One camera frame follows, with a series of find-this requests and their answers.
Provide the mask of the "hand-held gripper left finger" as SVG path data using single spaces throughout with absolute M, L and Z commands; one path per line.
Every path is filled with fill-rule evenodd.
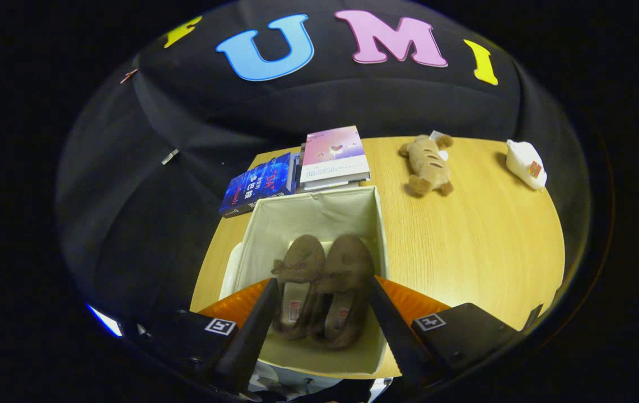
M 124 340 L 202 392 L 248 393 L 279 303 L 278 281 L 268 278 L 199 313 L 174 311 L 148 326 L 125 321 Z

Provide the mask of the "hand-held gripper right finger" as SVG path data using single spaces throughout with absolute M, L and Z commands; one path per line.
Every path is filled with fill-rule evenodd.
M 520 336 L 474 303 L 450 307 L 379 276 L 369 286 L 371 308 L 407 387 L 426 390 L 450 382 Z

